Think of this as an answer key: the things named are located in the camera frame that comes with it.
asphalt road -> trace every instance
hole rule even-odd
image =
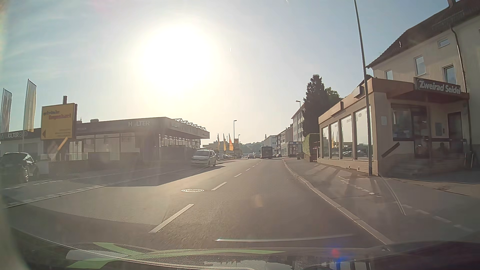
[[[3,194],[12,227],[67,245],[110,242],[157,250],[380,245],[294,180],[280,159],[37,183]]]

entrance steps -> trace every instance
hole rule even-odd
[[[448,154],[443,158],[433,158],[429,166],[428,159],[413,159],[399,162],[388,173],[392,177],[411,177],[454,172],[464,168],[464,154]]]

sun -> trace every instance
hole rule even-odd
[[[165,90],[193,89],[208,78],[212,51],[207,36],[191,25],[162,27],[141,43],[138,71]]]

white car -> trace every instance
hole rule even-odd
[[[216,155],[212,150],[197,150],[192,156],[192,165],[199,166],[215,166],[216,165]]]

drain pipe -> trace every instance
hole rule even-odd
[[[465,69],[463,68],[462,51],[460,50],[458,36],[455,30],[453,30],[453,26],[450,27],[450,30],[452,30],[453,34],[455,35],[456,49],[458,50],[458,56],[460,58],[460,67],[462,68],[463,85],[465,85],[465,93],[468,93],[467,79],[465,78]],[[472,151],[472,123],[470,121],[470,100],[467,101],[467,114],[468,114],[468,146],[470,148],[470,152],[473,152]]]

